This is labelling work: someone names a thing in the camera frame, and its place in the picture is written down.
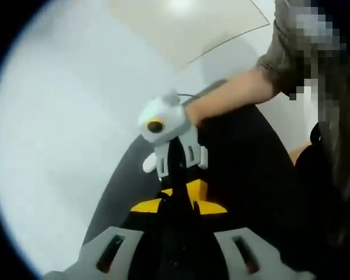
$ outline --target white plush toy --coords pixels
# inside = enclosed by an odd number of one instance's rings
[[[175,137],[183,146],[187,168],[198,165],[207,169],[207,149],[198,143],[197,129],[187,118],[176,92],[152,99],[140,115],[138,125],[144,139],[154,146],[154,153],[143,163],[145,172],[157,168],[160,180],[169,174],[167,156],[170,141]]]

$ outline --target black pants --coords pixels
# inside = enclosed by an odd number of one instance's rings
[[[258,108],[247,106],[208,120],[200,130],[200,142],[209,152],[208,196],[228,209],[234,228],[247,226],[292,265],[308,261],[305,245],[311,241],[312,228],[306,189]],[[131,207],[157,194],[157,175],[142,171],[152,151],[141,136],[129,147],[101,197],[84,243],[109,226],[120,226]]]

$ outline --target person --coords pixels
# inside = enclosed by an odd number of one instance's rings
[[[319,122],[315,129],[320,144],[301,153],[299,165],[307,170],[300,173],[307,177],[305,184],[326,185],[319,188],[319,196],[329,188],[341,197],[350,175],[350,26],[343,18],[343,5],[336,6],[335,1],[317,4],[321,8],[308,7],[306,1],[276,0],[271,45],[254,69],[232,77],[186,110],[192,123],[201,127],[207,118],[267,102],[281,92],[300,93],[304,79],[317,79]],[[324,11],[332,15],[330,24]],[[314,162],[318,166],[310,169]],[[337,229],[335,235],[332,242],[341,244],[343,231]]]

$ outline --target forearm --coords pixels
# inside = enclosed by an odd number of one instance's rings
[[[265,77],[264,68],[255,68],[230,79],[221,87],[189,106],[197,111],[200,120],[219,116],[248,104],[263,103],[277,94]]]

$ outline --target beige mat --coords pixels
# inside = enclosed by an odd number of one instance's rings
[[[106,1],[112,16],[176,70],[238,35],[269,24],[250,0]]]

